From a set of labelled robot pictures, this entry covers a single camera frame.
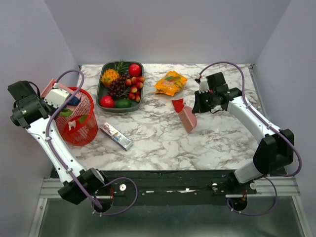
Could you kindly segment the pink hand brush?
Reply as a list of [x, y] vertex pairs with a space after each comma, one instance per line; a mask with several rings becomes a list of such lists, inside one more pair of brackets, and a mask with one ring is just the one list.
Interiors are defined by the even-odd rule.
[[185, 106], [178, 116], [186, 132], [191, 133], [197, 125], [197, 118], [195, 114], [192, 113], [192, 109], [188, 106]]

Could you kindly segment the silver toothpaste box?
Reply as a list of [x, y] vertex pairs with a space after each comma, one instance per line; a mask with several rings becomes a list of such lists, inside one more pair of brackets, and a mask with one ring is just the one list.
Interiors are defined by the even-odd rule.
[[122, 134], [119, 130], [110, 125], [108, 122], [105, 122], [99, 128], [104, 134], [106, 134], [123, 150], [128, 151], [132, 147], [132, 141], [129, 138], [127, 138], [124, 134]]

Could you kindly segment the pink plastic dustpan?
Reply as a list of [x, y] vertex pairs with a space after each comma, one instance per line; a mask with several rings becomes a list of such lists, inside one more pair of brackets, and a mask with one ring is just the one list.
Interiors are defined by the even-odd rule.
[[[51, 85], [51, 84], [54, 84], [55, 83], [55, 79], [52, 79], [49, 83], [48, 83], [48, 85], [47, 86], [49, 86], [49, 85]], [[69, 92], [71, 93], [71, 95], [74, 93], [74, 91], [76, 90], [76, 88], [75, 89], [70, 89], [69, 87], [67, 87], [68, 88], [68, 90], [69, 90]], [[83, 97], [79, 94], [79, 93], [77, 93], [76, 95], [75, 95], [75, 97], [77, 97], [77, 98], [79, 98], [79, 99], [81, 99], [81, 102], [83, 101]], [[78, 107], [78, 105], [77, 106], [69, 106], [69, 105], [65, 105], [64, 107], [63, 107], [63, 109], [65, 109], [65, 108], [67, 108], [67, 109], [70, 109], [70, 110], [72, 110], [73, 112], [77, 109], [77, 107]]]

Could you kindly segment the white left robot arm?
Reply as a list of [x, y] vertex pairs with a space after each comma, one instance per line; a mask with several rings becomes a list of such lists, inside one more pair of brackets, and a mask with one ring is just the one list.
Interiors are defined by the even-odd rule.
[[104, 195], [109, 191], [109, 182], [94, 168], [84, 168], [72, 154], [62, 139], [54, 117], [62, 106], [72, 98], [68, 91], [53, 89], [50, 101], [42, 99], [29, 81], [18, 81], [8, 86], [14, 98], [11, 121], [25, 129], [43, 148], [54, 165], [62, 188], [60, 197], [73, 204], [79, 204], [86, 198], [96, 207], [101, 207], [94, 197], [95, 193]]

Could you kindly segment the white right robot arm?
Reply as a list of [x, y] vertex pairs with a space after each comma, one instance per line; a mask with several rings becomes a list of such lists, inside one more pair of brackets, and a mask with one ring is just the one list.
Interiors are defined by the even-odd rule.
[[211, 112], [219, 106], [237, 118], [258, 143], [252, 161], [229, 174], [228, 190], [234, 194], [245, 188], [245, 183], [283, 168], [293, 162], [294, 134], [270, 123], [243, 97], [238, 88], [229, 88], [224, 75], [215, 73], [197, 79], [194, 114]]

